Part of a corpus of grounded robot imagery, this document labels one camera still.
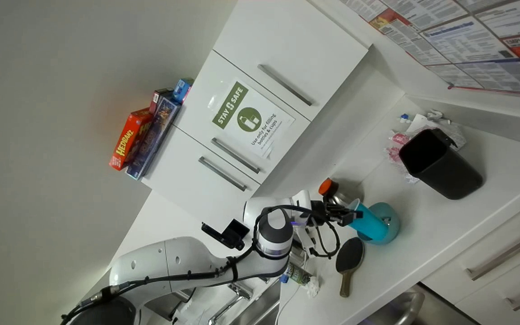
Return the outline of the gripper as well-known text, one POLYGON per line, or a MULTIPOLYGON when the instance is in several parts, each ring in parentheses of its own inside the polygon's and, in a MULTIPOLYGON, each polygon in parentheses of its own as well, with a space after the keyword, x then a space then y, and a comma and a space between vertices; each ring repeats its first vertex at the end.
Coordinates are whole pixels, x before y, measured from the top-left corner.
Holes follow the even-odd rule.
POLYGON ((310 226, 322 226, 327 222, 335 222, 345 227, 358 218, 360 212, 347 206, 323 201, 311 201, 310 226))

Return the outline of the blue cup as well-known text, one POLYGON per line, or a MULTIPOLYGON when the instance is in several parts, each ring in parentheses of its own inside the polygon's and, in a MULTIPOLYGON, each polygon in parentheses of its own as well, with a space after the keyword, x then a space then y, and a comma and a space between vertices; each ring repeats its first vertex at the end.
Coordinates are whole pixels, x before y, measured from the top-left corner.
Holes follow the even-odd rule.
POLYGON ((348 206, 356 212, 355 218, 348 226, 357 231, 359 238, 365 242, 386 244, 390 239, 390 216, 387 214, 387 207, 385 202, 367 207, 357 198, 348 206))

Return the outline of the black bin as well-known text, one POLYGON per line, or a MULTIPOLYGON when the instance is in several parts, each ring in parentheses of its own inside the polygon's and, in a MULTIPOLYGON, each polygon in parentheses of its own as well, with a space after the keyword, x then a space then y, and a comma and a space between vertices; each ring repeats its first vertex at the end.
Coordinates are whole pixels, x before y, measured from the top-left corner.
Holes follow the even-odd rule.
POLYGON ((456 146, 440 128, 427 128, 403 145, 399 157, 410 175, 444 197, 459 200, 481 188, 484 178, 454 150, 456 146))

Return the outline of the steel bottle with orange cap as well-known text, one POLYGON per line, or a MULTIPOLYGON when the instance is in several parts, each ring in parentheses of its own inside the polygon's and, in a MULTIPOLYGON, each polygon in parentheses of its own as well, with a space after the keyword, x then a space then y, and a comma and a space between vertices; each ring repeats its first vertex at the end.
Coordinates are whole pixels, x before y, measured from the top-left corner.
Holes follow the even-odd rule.
POLYGON ((318 193, 324 202, 341 206, 350 206, 354 201, 365 198, 363 187, 345 178, 326 178, 320 184, 318 193))

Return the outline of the black table tennis paddle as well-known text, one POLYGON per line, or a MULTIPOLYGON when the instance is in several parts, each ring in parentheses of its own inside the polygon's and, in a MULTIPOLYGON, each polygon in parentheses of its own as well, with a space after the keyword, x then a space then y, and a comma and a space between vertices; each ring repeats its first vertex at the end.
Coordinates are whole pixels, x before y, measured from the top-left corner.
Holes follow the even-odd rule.
POLYGON ((364 253, 364 242, 358 237, 350 238, 339 249, 335 267, 336 271, 341 275, 339 295, 342 298, 348 298, 350 295, 352 276, 360 267, 364 253))

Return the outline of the teal round bowl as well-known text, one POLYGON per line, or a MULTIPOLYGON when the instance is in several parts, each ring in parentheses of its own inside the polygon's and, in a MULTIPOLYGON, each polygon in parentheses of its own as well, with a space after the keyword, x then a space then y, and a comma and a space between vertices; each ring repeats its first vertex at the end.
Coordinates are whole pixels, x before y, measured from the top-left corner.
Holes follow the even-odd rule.
POLYGON ((392 242, 400 230, 400 218, 394 208, 386 202, 378 202, 369 207, 371 212, 387 226, 387 233, 382 239, 371 239, 373 245, 386 245, 392 242))

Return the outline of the green patterned can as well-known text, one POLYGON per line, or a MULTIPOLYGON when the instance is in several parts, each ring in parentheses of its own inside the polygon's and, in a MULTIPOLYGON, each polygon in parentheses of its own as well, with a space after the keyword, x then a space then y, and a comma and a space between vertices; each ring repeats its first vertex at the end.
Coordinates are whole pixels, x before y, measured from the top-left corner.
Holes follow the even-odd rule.
POLYGON ((312 274, 304 270, 301 266, 292 262, 288 263, 285 275, 289 280, 293 280, 301 286, 308 285, 312 277, 312 274))

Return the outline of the crumpled white paper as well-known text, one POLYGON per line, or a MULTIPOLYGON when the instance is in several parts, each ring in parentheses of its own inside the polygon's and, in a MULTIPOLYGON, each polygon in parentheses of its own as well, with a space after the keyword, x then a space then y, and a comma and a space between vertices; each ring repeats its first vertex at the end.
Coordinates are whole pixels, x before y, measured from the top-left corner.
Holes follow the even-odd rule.
POLYGON ((320 290, 320 282, 317 276, 310 276, 308 282, 304 286, 308 298, 315 298, 320 290))

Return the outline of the heap of pink packets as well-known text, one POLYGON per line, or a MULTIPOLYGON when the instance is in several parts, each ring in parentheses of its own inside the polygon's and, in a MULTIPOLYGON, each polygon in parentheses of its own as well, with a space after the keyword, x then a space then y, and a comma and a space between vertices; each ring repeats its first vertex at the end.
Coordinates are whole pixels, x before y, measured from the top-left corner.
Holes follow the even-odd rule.
POLYGON ((407 171, 404 162, 399 156, 400 150, 410 139, 410 136, 405 133, 391 131, 388 137, 388 144, 383 149, 383 152, 387 156, 388 161, 398 170, 406 182, 415 184, 418 183, 420 179, 417 179, 407 171))

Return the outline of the steel trash can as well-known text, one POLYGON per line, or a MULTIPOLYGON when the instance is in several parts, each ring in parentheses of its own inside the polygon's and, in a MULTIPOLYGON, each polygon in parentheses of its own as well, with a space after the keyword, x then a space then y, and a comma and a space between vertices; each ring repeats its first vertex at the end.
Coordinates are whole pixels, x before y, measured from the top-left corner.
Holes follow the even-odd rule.
POLYGON ((412 325, 423 306, 425 294, 404 292, 358 325, 412 325))

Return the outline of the steel sink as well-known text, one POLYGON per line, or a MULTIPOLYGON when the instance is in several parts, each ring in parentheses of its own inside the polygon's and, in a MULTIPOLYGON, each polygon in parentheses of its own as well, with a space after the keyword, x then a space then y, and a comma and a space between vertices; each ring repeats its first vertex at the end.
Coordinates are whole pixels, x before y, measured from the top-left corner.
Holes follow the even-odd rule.
POLYGON ((227 325, 276 325, 280 310, 280 280, 275 280, 243 312, 227 325))

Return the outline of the green and white sign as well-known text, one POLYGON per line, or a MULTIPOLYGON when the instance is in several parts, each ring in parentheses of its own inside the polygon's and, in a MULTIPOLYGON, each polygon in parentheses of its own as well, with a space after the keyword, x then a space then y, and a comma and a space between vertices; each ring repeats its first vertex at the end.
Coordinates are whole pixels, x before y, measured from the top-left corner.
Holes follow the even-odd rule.
POLYGON ((211 122, 246 150, 267 159, 295 117, 239 79, 218 98, 211 122))

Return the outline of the heap of white packets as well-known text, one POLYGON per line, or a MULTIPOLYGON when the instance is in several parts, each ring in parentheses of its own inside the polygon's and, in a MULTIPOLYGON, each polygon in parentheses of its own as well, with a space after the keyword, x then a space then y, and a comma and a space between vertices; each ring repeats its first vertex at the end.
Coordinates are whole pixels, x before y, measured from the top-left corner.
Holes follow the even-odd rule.
POLYGON ((453 148, 455 151, 460 150, 466 144, 466 138, 460 129, 460 126, 456 123, 452 123, 448 119, 444 119, 444 116, 439 111, 430 111, 425 115, 416 114, 411 120, 409 127, 404 132, 409 138, 417 135, 420 131, 428 128, 440 128, 448 138, 454 141, 453 148))

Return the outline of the silver tap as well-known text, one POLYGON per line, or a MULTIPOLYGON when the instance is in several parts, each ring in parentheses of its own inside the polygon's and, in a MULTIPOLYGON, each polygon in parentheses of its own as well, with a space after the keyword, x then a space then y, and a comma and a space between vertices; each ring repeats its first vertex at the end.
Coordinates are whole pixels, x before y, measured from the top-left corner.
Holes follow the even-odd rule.
POLYGON ((241 282, 230 283, 228 288, 234 292, 235 296, 233 298, 231 298, 221 308, 219 308, 219 310, 212 317, 210 317, 210 319, 208 319, 208 325, 217 325, 218 320, 229 309, 234 307, 241 300, 249 301, 254 294, 252 288, 248 287, 247 285, 245 285, 244 283, 241 283, 241 282))

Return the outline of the white drawer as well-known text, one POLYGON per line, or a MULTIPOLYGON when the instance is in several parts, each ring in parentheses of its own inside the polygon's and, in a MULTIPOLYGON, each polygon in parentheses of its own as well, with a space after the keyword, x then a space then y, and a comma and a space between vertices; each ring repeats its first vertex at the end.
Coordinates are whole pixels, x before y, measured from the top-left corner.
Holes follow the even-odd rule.
POLYGON ((422 284, 448 302, 457 304, 520 265, 520 253, 476 281, 469 278, 465 269, 473 269, 489 261, 517 242, 520 242, 520 212, 422 280, 422 284))
POLYGON ((456 306, 480 325, 520 325, 520 310, 514 312, 504 300, 520 296, 520 268, 514 268, 460 301, 456 306))

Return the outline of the plain white cabinet door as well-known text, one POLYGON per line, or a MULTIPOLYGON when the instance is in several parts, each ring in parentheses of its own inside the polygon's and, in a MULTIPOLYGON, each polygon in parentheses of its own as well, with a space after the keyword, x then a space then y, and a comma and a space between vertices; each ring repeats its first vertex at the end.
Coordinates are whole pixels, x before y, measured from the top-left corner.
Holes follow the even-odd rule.
POLYGON ((217 231, 222 231, 233 219, 243 220, 244 204, 260 186, 176 127, 169 128, 143 183, 217 231), (240 191, 200 164, 201 156, 248 189, 240 191))
POLYGON ((238 0, 214 50, 309 120, 369 51, 307 0, 238 0), (281 73, 314 105, 302 103, 258 64, 281 73))

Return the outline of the cabinet door with sign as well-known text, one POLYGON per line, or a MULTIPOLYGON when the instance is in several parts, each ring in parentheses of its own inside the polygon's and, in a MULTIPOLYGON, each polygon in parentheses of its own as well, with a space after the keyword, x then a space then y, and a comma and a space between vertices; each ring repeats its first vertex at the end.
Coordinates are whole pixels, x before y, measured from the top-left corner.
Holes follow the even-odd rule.
POLYGON ((262 181, 268 177, 276 165, 282 160, 283 156, 290 150, 291 146, 293 146, 302 135, 309 123, 308 119, 281 101, 276 95, 273 95, 269 90, 260 85, 260 83, 250 78, 215 51, 211 51, 208 58, 206 58, 204 66, 201 68, 182 105, 180 116, 175 121, 177 127, 182 129, 182 131, 227 160, 227 162, 235 165, 240 171, 258 183, 262 183, 262 181), (264 95, 268 100, 295 117, 295 122, 291 125, 283 138, 276 143, 267 159, 246 150, 239 142, 227 137, 227 135, 223 133, 223 130, 215 127, 211 122, 217 110, 218 98, 227 94, 231 83, 235 79, 239 79, 248 84, 254 90, 264 95), (237 160, 234 160, 217 148, 211 142, 211 139, 214 137, 223 141, 227 146, 230 146, 234 151, 238 152, 240 156, 245 157, 245 159, 252 164, 260 167, 260 173, 255 174, 251 172, 248 168, 237 162, 237 160))

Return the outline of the blue puzzle box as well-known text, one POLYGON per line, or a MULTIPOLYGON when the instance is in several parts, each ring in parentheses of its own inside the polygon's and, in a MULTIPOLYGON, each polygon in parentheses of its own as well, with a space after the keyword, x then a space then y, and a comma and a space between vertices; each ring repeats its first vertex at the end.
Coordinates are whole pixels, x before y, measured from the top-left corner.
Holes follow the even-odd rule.
POLYGON ((180 108, 181 103, 176 101, 172 94, 161 95, 151 126, 140 143, 134 160, 126 170, 127 175, 132 179, 139 180, 147 174, 180 108))

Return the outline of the small blue box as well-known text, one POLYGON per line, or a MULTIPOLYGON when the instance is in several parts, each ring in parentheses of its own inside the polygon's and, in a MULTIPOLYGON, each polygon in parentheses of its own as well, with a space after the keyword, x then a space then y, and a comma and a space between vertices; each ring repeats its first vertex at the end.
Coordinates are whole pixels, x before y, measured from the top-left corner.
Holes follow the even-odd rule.
POLYGON ((194 84, 193 78, 182 78, 177 83, 172 92, 172 99, 176 103, 183 104, 194 84))

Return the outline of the small red box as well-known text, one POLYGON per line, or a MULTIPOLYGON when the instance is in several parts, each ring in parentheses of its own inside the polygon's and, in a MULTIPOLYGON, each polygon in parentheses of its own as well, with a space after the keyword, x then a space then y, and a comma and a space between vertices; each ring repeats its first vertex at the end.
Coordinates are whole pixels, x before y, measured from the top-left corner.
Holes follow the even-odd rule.
POLYGON ((155 115, 156 109, 158 107, 158 103, 160 102, 160 98, 163 95, 171 94, 173 89, 171 87, 161 88, 159 90, 155 90, 153 92, 153 96, 151 98, 149 112, 151 115, 155 115))

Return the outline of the orange board game box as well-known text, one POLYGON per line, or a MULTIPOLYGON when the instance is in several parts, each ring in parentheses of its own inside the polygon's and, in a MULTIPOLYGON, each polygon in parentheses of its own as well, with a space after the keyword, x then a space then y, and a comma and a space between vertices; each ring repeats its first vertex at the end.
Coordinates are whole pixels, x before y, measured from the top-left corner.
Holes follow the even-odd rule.
POLYGON ((151 123, 153 113, 146 107, 133 111, 126 119, 122 133, 118 139, 109 166, 121 171, 127 167, 135 158, 138 148, 146 136, 151 123))

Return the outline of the white wall cabinet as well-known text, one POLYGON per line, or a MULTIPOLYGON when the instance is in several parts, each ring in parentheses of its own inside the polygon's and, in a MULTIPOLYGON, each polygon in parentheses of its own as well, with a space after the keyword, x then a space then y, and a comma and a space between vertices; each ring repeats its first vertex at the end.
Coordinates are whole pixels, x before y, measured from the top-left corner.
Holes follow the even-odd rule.
POLYGON ((142 182, 172 228, 222 230, 368 48, 307 0, 238 0, 142 182))

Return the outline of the row of wall posters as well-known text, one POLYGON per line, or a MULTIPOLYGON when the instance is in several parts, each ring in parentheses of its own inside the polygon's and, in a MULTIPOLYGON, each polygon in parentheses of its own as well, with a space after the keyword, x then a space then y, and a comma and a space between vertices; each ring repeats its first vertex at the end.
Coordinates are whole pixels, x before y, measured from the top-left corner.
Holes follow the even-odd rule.
POLYGON ((450 88, 520 94, 520 0, 339 0, 450 88))

